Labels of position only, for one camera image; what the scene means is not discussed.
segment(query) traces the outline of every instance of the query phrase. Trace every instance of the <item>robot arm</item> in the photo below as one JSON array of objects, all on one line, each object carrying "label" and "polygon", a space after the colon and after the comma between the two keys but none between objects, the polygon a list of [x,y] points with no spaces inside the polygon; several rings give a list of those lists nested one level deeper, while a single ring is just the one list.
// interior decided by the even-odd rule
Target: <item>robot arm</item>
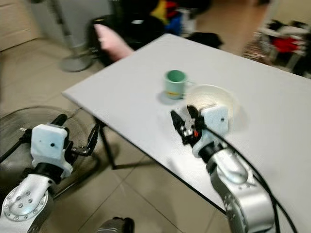
[{"label": "robot arm", "polygon": [[224,202],[231,231],[274,233],[274,209],[269,194],[254,178],[250,167],[206,130],[206,125],[219,134],[228,130],[226,108],[213,106],[198,112],[188,106],[188,111],[195,120],[192,129],[187,130],[183,119],[171,111],[174,127],[183,144],[190,144],[194,156],[206,163],[211,183]]},{"label": "robot arm", "polygon": [[66,120],[67,116],[62,114],[52,123],[25,130],[22,142],[31,144],[34,170],[6,196],[0,232],[37,233],[52,211],[56,185],[71,175],[78,155],[92,154],[99,126],[92,129],[86,147],[74,148],[69,141],[69,130],[61,126]]}]

